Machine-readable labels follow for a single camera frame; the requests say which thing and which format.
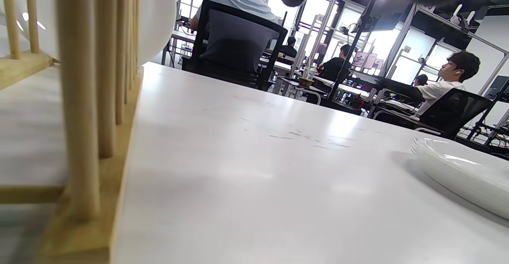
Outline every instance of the black office chair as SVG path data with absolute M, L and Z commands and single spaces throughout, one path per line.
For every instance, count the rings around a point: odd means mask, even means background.
M 453 88 L 438 99 L 415 121 L 404 114 L 382 109 L 374 119 L 387 121 L 384 115 L 399 117 L 398 126 L 429 132 L 440 137 L 454 139 L 460 129 L 470 120 L 493 107 L 495 103 L 477 94 Z
M 268 89 L 268 80 L 280 52 L 287 29 L 265 18 L 212 1 L 203 1 L 192 56 L 182 69 L 236 83 Z M 209 33 L 204 52 L 204 39 Z M 277 39 L 266 67 L 260 56 L 267 44 Z

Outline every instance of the white t-shirt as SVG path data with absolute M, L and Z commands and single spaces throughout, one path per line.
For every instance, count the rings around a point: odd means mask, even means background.
M 264 0 L 209 0 L 216 3 L 221 3 L 223 5 L 227 5 L 236 9 L 241 9 L 244 12 L 248 12 L 250 14 L 254 14 L 255 16 L 259 16 L 273 23 L 277 23 L 279 18 L 273 14 L 270 8 L 265 4 Z M 202 7 L 198 9 L 196 12 L 196 17 L 200 19 L 200 13 L 202 12 Z
M 428 110 L 431 105 L 433 105 L 440 97 L 445 95 L 452 88 L 458 88 L 459 90 L 465 90 L 465 86 L 463 83 L 458 81 L 440 81 L 437 83 L 431 83 L 425 86 L 417 86 L 418 90 L 422 93 L 422 97 L 426 99 L 426 102 L 422 104 L 419 108 L 418 112 L 415 113 L 415 116 L 422 115 L 426 110 Z

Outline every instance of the mesh chair back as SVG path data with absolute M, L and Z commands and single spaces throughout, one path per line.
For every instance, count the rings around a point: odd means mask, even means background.
M 209 22 L 207 50 L 203 39 Z M 224 81 L 261 88 L 268 80 L 287 34 L 281 25 L 212 1 L 203 1 L 191 62 L 194 71 Z M 267 67 L 257 72 L 260 56 L 267 44 L 277 39 Z
M 493 105 L 489 99 L 453 88 L 431 105 L 420 121 L 445 132 L 444 137 L 453 138 L 467 122 Z

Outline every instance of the man with earphone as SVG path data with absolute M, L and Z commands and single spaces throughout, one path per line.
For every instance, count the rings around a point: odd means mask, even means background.
M 442 81 L 416 87 L 426 101 L 422 104 L 418 112 L 415 113 L 415 116 L 418 117 L 422 115 L 433 103 L 452 88 L 465 90 L 463 81 L 476 75 L 479 71 L 479 66 L 479 58 L 470 52 L 457 52 L 447 58 L 447 63 L 442 65 L 442 68 L 438 72 L 438 76 L 443 79 Z

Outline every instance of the white plate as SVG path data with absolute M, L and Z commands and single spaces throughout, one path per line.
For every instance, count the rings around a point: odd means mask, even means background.
M 425 172 L 442 186 L 509 219 L 509 161 L 429 138 L 415 139 L 411 150 Z
M 59 59 L 56 31 L 55 0 L 37 0 L 37 20 L 41 50 Z M 16 16 L 20 33 L 29 39 L 27 0 L 16 0 Z M 177 13 L 176 0 L 140 0 L 140 64 L 150 61 L 167 44 Z

